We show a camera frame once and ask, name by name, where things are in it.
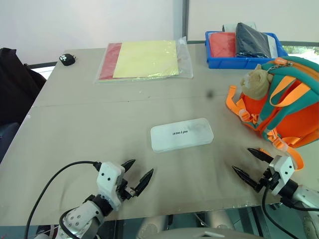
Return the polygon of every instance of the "black bag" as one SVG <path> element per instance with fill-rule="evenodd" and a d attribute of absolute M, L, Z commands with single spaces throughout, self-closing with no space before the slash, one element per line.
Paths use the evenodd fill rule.
<path fill-rule="evenodd" d="M 237 24 L 236 56 L 271 58 L 268 36 L 246 24 Z"/>
<path fill-rule="evenodd" d="M 22 123 L 46 79 L 24 66 L 16 50 L 0 49 L 0 125 Z"/>

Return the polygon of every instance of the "backpack buckle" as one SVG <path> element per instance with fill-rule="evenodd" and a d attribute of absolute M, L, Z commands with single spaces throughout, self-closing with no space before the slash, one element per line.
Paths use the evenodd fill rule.
<path fill-rule="evenodd" d="M 281 138 L 277 137 L 274 141 L 273 141 L 273 146 L 276 149 L 279 149 L 280 151 L 286 152 L 288 149 L 288 145 L 286 144 L 286 142 L 284 142 Z"/>
<path fill-rule="evenodd" d="M 250 122 L 250 114 L 247 110 L 241 109 L 238 112 L 238 116 L 241 119 L 242 122 Z"/>

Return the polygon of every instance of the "red cloth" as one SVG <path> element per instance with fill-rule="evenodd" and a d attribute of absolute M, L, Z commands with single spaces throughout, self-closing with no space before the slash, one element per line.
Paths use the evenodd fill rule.
<path fill-rule="evenodd" d="M 215 32 L 209 36 L 212 57 L 235 57 L 235 33 Z"/>
<path fill-rule="evenodd" d="M 105 59 L 99 80 L 107 80 L 113 78 L 113 73 L 116 67 L 116 63 L 118 62 L 121 46 L 121 43 L 109 44 L 107 52 L 105 54 Z"/>

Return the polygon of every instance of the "black cable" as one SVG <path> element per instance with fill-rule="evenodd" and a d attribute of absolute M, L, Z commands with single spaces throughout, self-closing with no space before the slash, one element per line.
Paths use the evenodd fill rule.
<path fill-rule="evenodd" d="M 38 199 L 36 200 L 33 208 L 32 208 L 32 211 L 29 215 L 29 218 L 28 218 L 28 221 L 26 223 L 26 226 L 25 226 L 25 230 L 24 230 L 24 239 L 27 239 L 28 238 L 28 234 L 29 234 L 29 228 L 30 228 L 30 223 L 31 223 L 31 219 L 33 217 L 33 214 L 35 212 L 35 209 L 36 207 L 38 206 L 43 194 L 45 193 L 46 189 L 49 187 L 50 183 L 53 181 L 53 179 L 55 179 L 56 176 L 58 176 L 58 174 L 60 174 L 64 169 L 68 168 L 68 167 L 71 167 L 73 165 L 76 165 L 76 164 L 93 164 L 93 166 L 96 166 L 98 164 L 98 162 L 93 162 L 93 161 L 78 161 L 78 162 L 74 162 L 74 163 L 70 163 L 66 166 L 64 166 L 63 168 L 61 168 L 57 173 L 55 173 L 53 175 L 53 177 L 47 182 L 47 184 L 45 185 L 45 187 L 43 188 L 40 196 L 38 197 Z"/>
<path fill-rule="evenodd" d="M 280 230 L 282 230 L 284 233 L 288 234 L 289 236 L 291 236 L 294 239 L 298 239 L 298 237 L 296 237 L 295 235 L 291 234 L 289 231 L 287 231 L 286 229 L 284 229 L 282 226 L 280 226 L 278 223 L 276 223 L 268 214 L 267 210 L 266 210 L 266 198 L 267 198 L 267 194 L 269 191 L 271 183 L 268 183 L 266 185 L 266 189 L 263 195 L 263 200 L 262 200 L 262 209 L 264 211 L 264 214 L 266 215 L 266 217 L 276 226 L 278 227 Z"/>
<path fill-rule="evenodd" d="M 63 214 L 60 216 L 59 224 L 60 224 L 61 229 L 62 229 L 69 237 L 71 237 L 72 239 L 79 239 L 76 235 L 74 235 L 72 232 L 70 232 L 70 230 L 69 230 L 69 229 L 64 225 L 64 223 L 63 223 L 63 218 L 64 218 L 69 212 L 71 212 L 73 209 L 66 211 L 65 213 L 63 213 Z"/>
<path fill-rule="evenodd" d="M 296 207 L 295 204 L 291 201 L 291 199 L 282 197 L 280 199 L 280 202 L 282 202 L 286 207 L 293 208 L 299 211 L 304 211 L 304 212 L 319 212 L 319 208 L 300 208 Z"/>

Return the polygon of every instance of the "white wall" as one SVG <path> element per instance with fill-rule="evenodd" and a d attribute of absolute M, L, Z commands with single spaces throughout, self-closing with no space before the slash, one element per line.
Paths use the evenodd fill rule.
<path fill-rule="evenodd" d="M 3 0 L 0 48 L 23 63 L 57 61 L 65 49 L 109 42 L 177 39 L 182 0 Z"/>
<path fill-rule="evenodd" d="M 319 42 L 319 0 L 190 0 L 188 40 L 204 40 L 223 24 L 255 22 L 280 41 Z"/>

